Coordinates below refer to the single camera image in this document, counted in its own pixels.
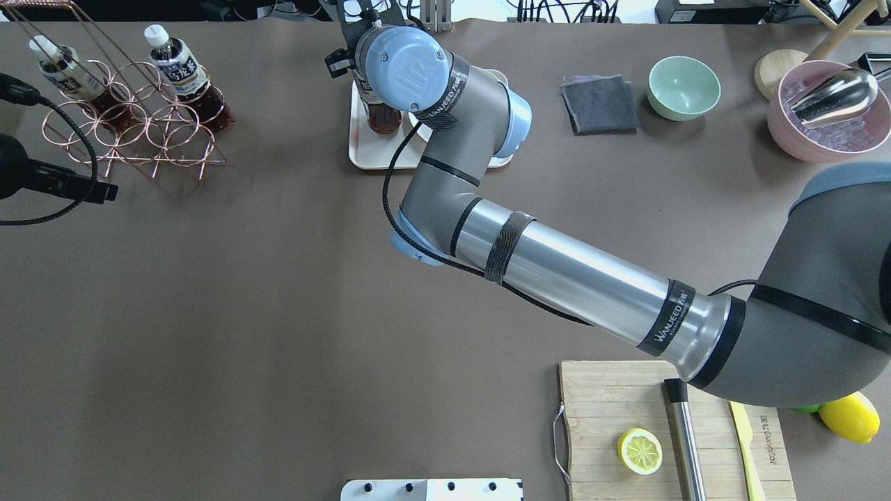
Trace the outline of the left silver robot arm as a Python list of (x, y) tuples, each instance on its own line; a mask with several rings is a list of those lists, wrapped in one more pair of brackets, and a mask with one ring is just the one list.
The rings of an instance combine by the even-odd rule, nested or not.
[(90, 156), (91, 175), (77, 174), (73, 169), (60, 167), (45, 161), (29, 158), (18, 139), (10, 134), (1, 136), (1, 188), (2, 199), (9, 198), (17, 191), (26, 189), (51, 194), (57, 198), (70, 199), (69, 206), (41, 218), (23, 220), (2, 220), (2, 226), (22, 226), (42, 224), (60, 218), (83, 202), (102, 204), (113, 202), (118, 193), (118, 185), (98, 180), (98, 159), (92, 143), (80, 130), (79, 125), (67, 112), (53, 101), (42, 96), (35, 86), (17, 77), (1, 75), (2, 99), (11, 104), (47, 106), (60, 116), (79, 137)]

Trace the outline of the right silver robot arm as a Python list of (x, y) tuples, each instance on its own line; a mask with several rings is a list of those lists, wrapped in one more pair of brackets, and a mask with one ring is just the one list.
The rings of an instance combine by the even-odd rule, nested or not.
[(543, 301), (748, 405), (801, 407), (864, 388), (889, 365), (889, 164), (817, 173), (748, 299), (678, 280), (478, 197), (490, 159), (528, 135), (528, 102), (425, 31), (360, 20), (347, 60), (385, 104), (432, 127), (394, 220), (405, 254)]

